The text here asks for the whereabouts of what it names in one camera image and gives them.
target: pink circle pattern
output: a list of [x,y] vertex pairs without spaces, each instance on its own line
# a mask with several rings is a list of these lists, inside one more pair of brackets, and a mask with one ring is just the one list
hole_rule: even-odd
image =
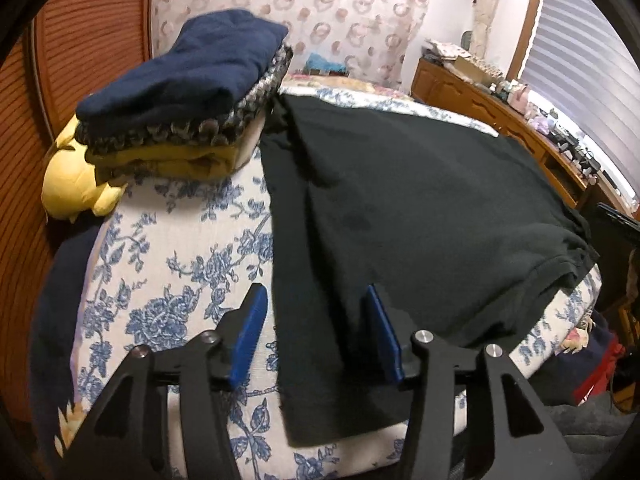
[[242,7],[287,25],[286,41],[296,54],[290,70],[302,68],[316,52],[347,65],[357,78],[396,88],[429,0],[155,0],[154,5],[156,56],[171,47],[190,16]]

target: striped blind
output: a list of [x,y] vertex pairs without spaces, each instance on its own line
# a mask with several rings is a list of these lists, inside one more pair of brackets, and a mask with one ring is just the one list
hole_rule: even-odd
[[578,124],[640,194],[640,71],[591,0],[543,0],[521,80]]

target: blue floral pattern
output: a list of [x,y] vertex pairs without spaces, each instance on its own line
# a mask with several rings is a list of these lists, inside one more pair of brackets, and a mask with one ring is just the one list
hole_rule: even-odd
[[[314,95],[338,106],[458,122],[497,135],[469,118],[388,96],[327,88],[282,91]],[[276,385],[270,197],[259,149],[242,170],[218,184],[144,178],[132,181],[127,191],[100,232],[79,309],[72,372],[76,400],[85,410],[133,345],[173,348],[214,328],[225,312],[239,306],[255,280],[266,286],[270,305],[250,376],[230,398],[227,425],[241,477],[333,479],[399,459],[406,423],[318,447],[294,448],[286,439]],[[525,376],[538,369],[593,306],[600,283],[595,267],[576,290],[558,292],[511,353]],[[178,399],[174,388],[168,397],[174,478],[186,475]],[[456,433],[465,424],[463,392],[455,400]]]

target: blue gripper pad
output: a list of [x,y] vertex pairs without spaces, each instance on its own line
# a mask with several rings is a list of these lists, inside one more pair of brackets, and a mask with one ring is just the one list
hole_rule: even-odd
[[258,344],[258,338],[264,325],[264,319],[267,316],[267,289],[260,283],[252,283],[249,287],[242,305],[238,310],[227,312],[218,325],[217,330],[220,331],[220,325],[223,324],[225,317],[230,314],[242,314],[242,325],[237,327],[238,336],[233,345],[231,369],[229,371],[229,384],[236,388],[249,373],[249,366],[254,358],[255,348]]
[[373,340],[376,343],[378,359],[384,370],[385,379],[390,383],[399,384],[404,381],[402,350],[386,315],[385,303],[389,304],[390,301],[384,290],[380,286],[376,288],[375,285],[369,285],[365,305]]

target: white wall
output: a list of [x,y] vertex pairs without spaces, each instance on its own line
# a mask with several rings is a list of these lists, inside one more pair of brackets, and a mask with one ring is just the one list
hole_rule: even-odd
[[429,0],[422,28],[404,56],[402,88],[411,88],[425,38],[460,44],[462,33],[471,30],[472,23],[473,0]]
[[506,74],[515,54],[529,0],[499,0],[489,35],[486,60]]

